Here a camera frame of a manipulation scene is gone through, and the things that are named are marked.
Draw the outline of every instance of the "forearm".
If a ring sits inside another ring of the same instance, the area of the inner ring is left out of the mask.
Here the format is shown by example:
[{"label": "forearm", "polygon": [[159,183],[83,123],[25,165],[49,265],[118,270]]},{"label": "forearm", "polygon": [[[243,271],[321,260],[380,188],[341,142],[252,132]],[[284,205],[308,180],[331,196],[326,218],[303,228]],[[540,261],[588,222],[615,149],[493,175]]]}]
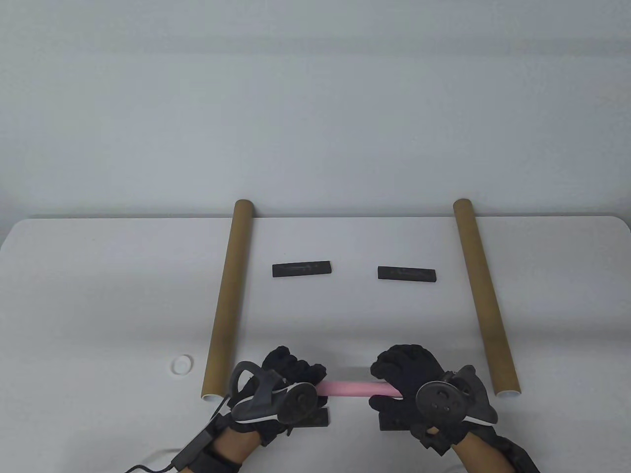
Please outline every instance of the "forearm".
[{"label": "forearm", "polygon": [[[233,463],[241,464],[261,444],[257,432],[239,433],[227,428],[212,443],[211,449],[219,456]],[[185,468],[182,473],[192,473]]]},{"label": "forearm", "polygon": [[453,449],[468,473],[515,473],[498,450],[470,432]]}]

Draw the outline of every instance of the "white wall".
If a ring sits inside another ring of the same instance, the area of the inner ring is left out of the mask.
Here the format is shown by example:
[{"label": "white wall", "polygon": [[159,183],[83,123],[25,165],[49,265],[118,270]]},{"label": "white wall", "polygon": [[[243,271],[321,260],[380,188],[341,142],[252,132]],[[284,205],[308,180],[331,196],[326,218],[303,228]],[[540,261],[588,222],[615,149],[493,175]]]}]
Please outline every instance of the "white wall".
[{"label": "white wall", "polygon": [[239,197],[631,220],[628,0],[3,0],[0,56],[0,238]]}]

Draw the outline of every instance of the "hand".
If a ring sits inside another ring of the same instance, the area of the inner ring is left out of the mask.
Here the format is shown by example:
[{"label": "hand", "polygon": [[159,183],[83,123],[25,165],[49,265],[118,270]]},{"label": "hand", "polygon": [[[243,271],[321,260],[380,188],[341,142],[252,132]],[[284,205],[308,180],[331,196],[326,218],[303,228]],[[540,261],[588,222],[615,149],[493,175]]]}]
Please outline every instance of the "hand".
[{"label": "hand", "polygon": [[[427,435],[431,436],[431,433],[438,433],[436,430],[428,432],[433,426],[416,407],[418,389],[429,381],[441,379],[445,374],[445,370],[430,351],[420,345],[395,345],[377,357],[377,361],[370,367],[370,373],[387,381],[403,395],[403,399],[372,396],[369,404],[380,416],[397,422],[420,440]],[[468,430],[468,423],[462,423],[441,430],[441,436],[445,436],[451,443],[458,443]]]},{"label": "hand", "polygon": [[[276,348],[266,356],[261,367],[264,370],[274,370],[281,375],[286,383],[280,383],[275,386],[275,389],[280,389],[283,386],[287,386],[293,383],[310,383],[317,385],[326,376],[326,368],[322,365],[309,365],[308,362],[301,359],[298,360],[294,355],[289,352],[289,349],[284,346]],[[254,395],[258,385],[258,381],[255,378],[251,378],[245,385],[245,387],[239,392],[239,396],[235,399],[228,401],[228,406],[232,408],[240,400]],[[327,402],[327,397],[318,397],[318,403],[316,409],[324,406]],[[261,444],[267,445],[274,440],[276,436],[289,429],[291,431],[291,425],[281,424],[278,421],[263,421],[253,424],[239,424],[234,421],[230,423],[230,428],[236,432],[258,432],[261,436]]]}]

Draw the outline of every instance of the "brown cardboard tube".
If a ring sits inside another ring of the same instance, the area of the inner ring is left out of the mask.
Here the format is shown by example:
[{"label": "brown cardboard tube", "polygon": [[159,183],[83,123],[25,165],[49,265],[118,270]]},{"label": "brown cardboard tube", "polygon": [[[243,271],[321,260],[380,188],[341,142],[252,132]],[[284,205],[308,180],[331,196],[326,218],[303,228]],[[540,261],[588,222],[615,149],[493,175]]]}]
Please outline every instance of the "brown cardboard tube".
[{"label": "brown cardboard tube", "polygon": [[478,323],[491,372],[493,390],[497,396],[520,394],[521,387],[510,354],[509,341],[506,338],[502,314],[495,296],[471,201],[469,199],[456,201],[454,214],[463,246],[473,302],[478,313]]},{"label": "brown cardboard tube", "polygon": [[237,345],[239,313],[250,250],[253,215],[254,205],[250,201],[240,200],[235,203],[226,261],[223,264],[223,275],[217,298],[213,334],[208,350],[206,373],[201,387],[202,399],[213,395],[223,397],[227,392]]}]

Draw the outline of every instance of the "pink foam tube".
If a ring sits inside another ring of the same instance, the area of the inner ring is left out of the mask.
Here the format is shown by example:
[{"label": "pink foam tube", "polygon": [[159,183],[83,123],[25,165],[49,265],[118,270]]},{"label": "pink foam tube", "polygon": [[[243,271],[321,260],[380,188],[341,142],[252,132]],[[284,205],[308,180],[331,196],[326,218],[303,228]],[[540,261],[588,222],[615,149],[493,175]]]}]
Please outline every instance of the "pink foam tube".
[{"label": "pink foam tube", "polygon": [[383,382],[322,381],[315,389],[320,396],[370,397],[378,394],[402,397],[392,385]]}]

